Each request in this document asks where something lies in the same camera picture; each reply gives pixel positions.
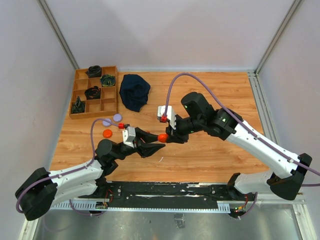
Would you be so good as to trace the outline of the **orange earbud charging case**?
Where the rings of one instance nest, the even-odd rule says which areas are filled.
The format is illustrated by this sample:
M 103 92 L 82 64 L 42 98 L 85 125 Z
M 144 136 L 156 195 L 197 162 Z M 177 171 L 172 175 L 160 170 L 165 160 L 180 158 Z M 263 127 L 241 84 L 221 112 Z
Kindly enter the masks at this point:
M 157 136 L 157 140 L 161 143 L 166 143 L 168 140 L 169 135 L 166 133 L 161 133 Z

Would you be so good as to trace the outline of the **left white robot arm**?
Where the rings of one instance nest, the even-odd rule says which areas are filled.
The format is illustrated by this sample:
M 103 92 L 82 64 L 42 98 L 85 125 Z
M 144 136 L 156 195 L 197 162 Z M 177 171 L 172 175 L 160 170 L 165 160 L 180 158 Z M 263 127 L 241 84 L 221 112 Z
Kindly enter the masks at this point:
M 99 179 L 118 167 L 116 160 L 124 160 L 134 153 L 142 158 L 150 157 L 165 147 L 169 137 L 166 133 L 155 135 L 130 126 L 123 130 L 122 136 L 120 143 L 101 140 L 88 162 L 56 171 L 36 169 L 15 192 L 16 210 L 33 221 L 66 200 L 90 195 L 101 198 L 107 193 L 107 185 Z

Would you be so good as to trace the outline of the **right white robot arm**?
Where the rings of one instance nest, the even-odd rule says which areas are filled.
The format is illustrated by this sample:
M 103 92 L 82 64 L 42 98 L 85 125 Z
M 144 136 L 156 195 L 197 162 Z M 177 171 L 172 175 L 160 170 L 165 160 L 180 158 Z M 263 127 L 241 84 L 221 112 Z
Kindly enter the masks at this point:
M 181 104 L 188 113 L 182 118 L 169 106 L 159 106 L 157 117 L 168 122 L 165 132 L 167 143 L 184 144 L 189 135 L 200 131 L 211 137 L 235 144 L 268 166 L 258 173 L 234 173 L 227 183 L 226 193 L 232 200 L 253 192 L 273 193 L 292 201 L 296 198 L 312 157 L 290 152 L 260 134 L 240 115 L 228 109 L 214 109 L 206 98 L 197 92 L 185 95 Z

